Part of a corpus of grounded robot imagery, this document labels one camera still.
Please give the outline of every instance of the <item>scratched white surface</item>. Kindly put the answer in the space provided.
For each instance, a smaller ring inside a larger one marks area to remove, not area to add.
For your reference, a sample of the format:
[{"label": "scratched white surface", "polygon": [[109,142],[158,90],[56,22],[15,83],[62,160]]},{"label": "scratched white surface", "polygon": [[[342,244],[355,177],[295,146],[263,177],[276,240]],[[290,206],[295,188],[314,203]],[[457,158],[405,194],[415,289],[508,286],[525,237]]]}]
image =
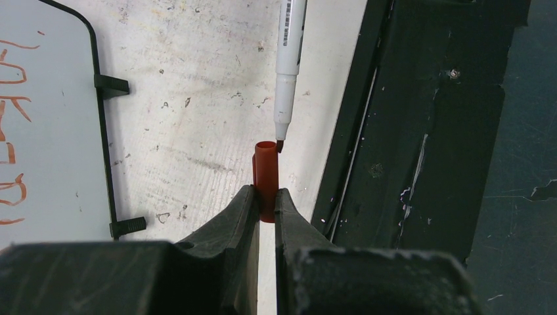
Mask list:
[{"label": "scratched white surface", "polygon": [[[277,0],[59,0],[93,25],[103,74],[132,93],[106,103],[119,219],[128,240],[177,241],[251,183],[256,142],[274,139]],[[280,185],[311,217],[365,0],[309,0]],[[276,312],[275,237],[261,227],[260,314]]]}]

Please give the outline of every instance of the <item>red marker cap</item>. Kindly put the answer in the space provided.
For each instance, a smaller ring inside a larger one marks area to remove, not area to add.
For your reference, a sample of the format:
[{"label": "red marker cap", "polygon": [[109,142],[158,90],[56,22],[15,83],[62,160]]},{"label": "red marker cap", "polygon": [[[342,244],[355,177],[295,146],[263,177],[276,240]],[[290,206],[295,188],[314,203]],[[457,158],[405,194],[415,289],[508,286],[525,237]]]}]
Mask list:
[{"label": "red marker cap", "polygon": [[277,144],[272,141],[257,143],[252,163],[254,166],[254,186],[261,197],[259,218],[263,222],[275,223],[275,198],[279,190]]}]

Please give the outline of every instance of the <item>white marker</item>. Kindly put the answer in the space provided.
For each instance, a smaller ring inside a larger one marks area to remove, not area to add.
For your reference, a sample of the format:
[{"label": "white marker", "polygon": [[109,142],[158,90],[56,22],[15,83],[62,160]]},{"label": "white marker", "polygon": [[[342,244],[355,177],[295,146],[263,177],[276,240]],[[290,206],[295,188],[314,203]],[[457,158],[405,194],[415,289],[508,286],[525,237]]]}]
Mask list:
[{"label": "white marker", "polygon": [[275,89],[275,132],[279,141],[286,140],[288,125],[292,120],[306,8],[307,0],[282,0],[280,7]]}]

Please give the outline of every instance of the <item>bolt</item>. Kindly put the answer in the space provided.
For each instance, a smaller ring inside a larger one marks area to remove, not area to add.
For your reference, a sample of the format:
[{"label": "bolt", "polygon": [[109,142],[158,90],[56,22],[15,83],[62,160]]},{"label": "bolt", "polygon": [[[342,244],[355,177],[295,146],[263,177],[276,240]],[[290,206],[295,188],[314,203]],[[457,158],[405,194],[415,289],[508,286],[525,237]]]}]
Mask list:
[{"label": "bolt", "polygon": [[452,69],[449,72],[449,77],[451,77],[451,79],[458,79],[458,77],[460,77],[460,71],[458,71],[456,69]]}]

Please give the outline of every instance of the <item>black frame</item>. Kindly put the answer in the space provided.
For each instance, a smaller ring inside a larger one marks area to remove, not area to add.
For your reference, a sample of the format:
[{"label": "black frame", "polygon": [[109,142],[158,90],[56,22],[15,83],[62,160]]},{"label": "black frame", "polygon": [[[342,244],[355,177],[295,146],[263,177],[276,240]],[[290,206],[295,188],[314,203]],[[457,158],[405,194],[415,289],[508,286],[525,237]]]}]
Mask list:
[{"label": "black frame", "polygon": [[529,0],[398,0],[380,12],[370,2],[311,223],[336,245],[433,249],[465,264]]},{"label": "black frame", "polygon": [[[52,0],[39,0],[44,4],[50,5],[54,8],[67,12],[80,21],[82,21],[87,30],[89,30],[89,35],[91,36],[91,50],[93,53],[93,71],[94,75],[100,75],[100,66],[99,66],[99,51],[97,49],[97,36],[95,35],[95,31],[93,26],[89,21],[81,15],[78,11],[66,7],[65,5],[61,5]],[[104,172],[106,175],[106,189],[108,190],[108,201],[110,204],[110,223],[116,224],[118,223],[118,218],[116,216],[116,200],[114,198],[114,184],[112,183],[112,170],[110,168],[110,152],[108,151],[108,133],[106,131],[106,118],[104,115],[104,101],[102,99],[102,89],[97,88],[97,104],[99,105],[99,123],[100,123],[100,137],[102,139],[102,151],[104,154]],[[114,240],[118,240],[118,235],[112,236]]]}]

